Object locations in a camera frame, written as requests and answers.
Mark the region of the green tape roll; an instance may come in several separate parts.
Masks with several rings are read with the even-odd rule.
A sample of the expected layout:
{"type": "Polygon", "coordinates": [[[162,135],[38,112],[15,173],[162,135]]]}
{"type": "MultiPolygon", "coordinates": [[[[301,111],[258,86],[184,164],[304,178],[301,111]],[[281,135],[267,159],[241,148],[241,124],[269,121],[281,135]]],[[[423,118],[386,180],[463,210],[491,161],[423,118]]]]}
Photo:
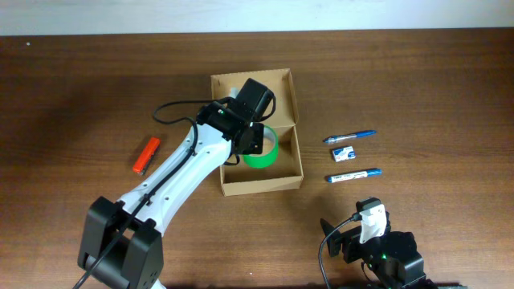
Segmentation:
{"type": "Polygon", "coordinates": [[[258,142],[260,153],[244,155],[244,162],[253,169],[264,169],[273,165],[279,154],[279,138],[273,128],[263,127],[262,136],[258,142]]]}

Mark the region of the white blue staples box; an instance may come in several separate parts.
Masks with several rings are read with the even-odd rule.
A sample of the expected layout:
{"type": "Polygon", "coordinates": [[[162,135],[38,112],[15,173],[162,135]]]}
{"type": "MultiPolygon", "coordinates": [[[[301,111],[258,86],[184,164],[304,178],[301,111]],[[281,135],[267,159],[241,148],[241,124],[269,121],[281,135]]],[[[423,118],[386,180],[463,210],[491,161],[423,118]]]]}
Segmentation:
{"type": "Polygon", "coordinates": [[[354,148],[352,146],[345,146],[332,149],[332,158],[335,162],[348,161],[356,157],[354,148]]]}

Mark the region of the orange stapler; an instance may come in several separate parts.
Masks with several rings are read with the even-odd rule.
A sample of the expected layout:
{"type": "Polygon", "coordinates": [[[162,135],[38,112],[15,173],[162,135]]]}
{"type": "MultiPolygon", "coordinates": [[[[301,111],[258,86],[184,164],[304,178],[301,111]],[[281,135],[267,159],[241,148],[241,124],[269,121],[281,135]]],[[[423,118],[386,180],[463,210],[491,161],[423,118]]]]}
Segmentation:
{"type": "Polygon", "coordinates": [[[139,175],[144,175],[147,168],[149,167],[149,164],[151,160],[153,159],[153,156],[155,152],[158,150],[160,146],[161,140],[159,138],[156,138],[152,136],[144,149],[142,150],[141,154],[137,158],[136,162],[134,163],[132,167],[132,171],[139,175]]]}

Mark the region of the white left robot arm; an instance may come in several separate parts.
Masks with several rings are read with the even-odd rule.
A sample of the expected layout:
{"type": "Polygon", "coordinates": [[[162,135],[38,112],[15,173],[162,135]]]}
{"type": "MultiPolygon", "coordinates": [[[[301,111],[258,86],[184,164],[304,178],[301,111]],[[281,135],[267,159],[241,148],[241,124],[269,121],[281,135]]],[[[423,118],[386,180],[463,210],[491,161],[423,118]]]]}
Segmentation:
{"type": "Polygon", "coordinates": [[[184,141],[145,181],[117,201],[97,198],[89,207],[78,254],[84,274],[110,288],[161,288],[162,238],[174,215],[201,182],[230,157],[260,154],[264,121],[276,97],[249,78],[235,97],[203,100],[184,141]]]}

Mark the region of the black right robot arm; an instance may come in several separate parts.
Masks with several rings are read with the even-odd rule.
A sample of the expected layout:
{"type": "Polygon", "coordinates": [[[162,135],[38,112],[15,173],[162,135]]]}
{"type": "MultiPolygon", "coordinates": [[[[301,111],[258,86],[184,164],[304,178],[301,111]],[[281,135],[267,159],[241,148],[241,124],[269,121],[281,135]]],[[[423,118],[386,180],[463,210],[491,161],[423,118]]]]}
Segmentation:
{"type": "Polygon", "coordinates": [[[423,289],[436,285],[426,277],[424,260],[417,250],[417,243],[411,232],[392,231],[387,225],[381,237],[361,243],[359,226],[341,232],[342,225],[332,226],[320,220],[324,232],[321,247],[327,247],[331,257],[339,254],[346,263],[361,262],[380,281],[381,288],[423,289]]]}

